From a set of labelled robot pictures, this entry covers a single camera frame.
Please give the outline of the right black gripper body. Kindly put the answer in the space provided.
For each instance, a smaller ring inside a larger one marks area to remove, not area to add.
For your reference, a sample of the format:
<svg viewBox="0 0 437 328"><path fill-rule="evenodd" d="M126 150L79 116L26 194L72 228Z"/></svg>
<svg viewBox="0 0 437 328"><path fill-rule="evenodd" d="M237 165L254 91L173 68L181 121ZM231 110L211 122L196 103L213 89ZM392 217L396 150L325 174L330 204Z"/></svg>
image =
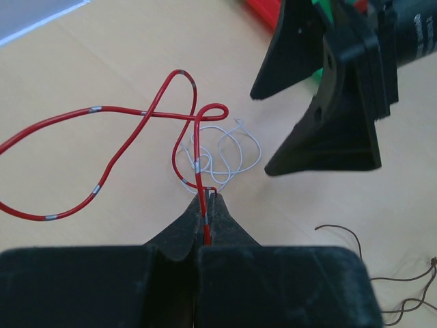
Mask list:
<svg viewBox="0 0 437 328"><path fill-rule="evenodd" d="M375 119L381 120L390 116L390 106L399 101L395 39L398 14L394 1L357 1L354 5L378 37L382 76L373 80L382 83L377 90L382 92L383 102L375 114Z"/></svg>

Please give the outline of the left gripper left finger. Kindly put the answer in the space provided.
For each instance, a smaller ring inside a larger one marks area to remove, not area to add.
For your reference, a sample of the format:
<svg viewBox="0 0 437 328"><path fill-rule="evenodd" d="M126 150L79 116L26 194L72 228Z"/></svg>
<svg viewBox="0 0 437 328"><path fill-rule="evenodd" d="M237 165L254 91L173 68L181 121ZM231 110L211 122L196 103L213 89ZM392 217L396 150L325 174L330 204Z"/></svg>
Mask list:
<svg viewBox="0 0 437 328"><path fill-rule="evenodd" d="M192 327L199 200L143 245L1 253L2 327Z"/></svg>

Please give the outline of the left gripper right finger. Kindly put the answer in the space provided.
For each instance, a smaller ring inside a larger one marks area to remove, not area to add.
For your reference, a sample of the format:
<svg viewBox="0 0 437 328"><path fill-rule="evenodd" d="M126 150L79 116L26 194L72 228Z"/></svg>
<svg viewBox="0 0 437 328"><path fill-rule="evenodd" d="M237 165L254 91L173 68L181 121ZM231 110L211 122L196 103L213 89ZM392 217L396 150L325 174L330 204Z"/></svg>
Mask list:
<svg viewBox="0 0 437 328"><path fill-rule="evenodd" d="M363 261L333 246L261 246L208 204L211 246L197 256L198 327L381 327Z"/></svg>

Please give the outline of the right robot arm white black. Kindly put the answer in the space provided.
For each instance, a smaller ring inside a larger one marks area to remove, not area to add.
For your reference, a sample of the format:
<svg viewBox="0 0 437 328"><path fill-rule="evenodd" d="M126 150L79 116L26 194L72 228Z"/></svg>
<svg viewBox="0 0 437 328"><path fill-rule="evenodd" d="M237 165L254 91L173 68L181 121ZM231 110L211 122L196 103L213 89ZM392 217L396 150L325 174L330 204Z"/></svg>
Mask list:
<svg viewBox="0 0 437 328"><path fill-rule="evenodd" d="M321 70L316 95L265 167L269 176L381 166L375 123L399 100L397 71L436 51L435 1L284 1L251 98Z"/></svg>

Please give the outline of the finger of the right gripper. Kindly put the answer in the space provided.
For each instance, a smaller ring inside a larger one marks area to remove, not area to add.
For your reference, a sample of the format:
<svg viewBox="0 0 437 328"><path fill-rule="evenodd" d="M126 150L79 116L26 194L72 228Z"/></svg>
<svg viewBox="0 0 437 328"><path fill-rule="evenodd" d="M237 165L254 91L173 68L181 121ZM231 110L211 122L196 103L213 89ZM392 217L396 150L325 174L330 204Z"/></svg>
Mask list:
<svg viewBox="0 0 437 328"><path fill-rule="evenodd" d="M269 176L304 171L370 171L381 166L375 114L382 105L376 33L353 6L331 3L316 95L265 167Z"/></svg>
<svg viewBox="0 0 437 328"><path fill-rule="evenodd" d="M320 41L326 22L312 1L282 1L277 26L250 92L253 100L269 98L322 68Z"/></svg>

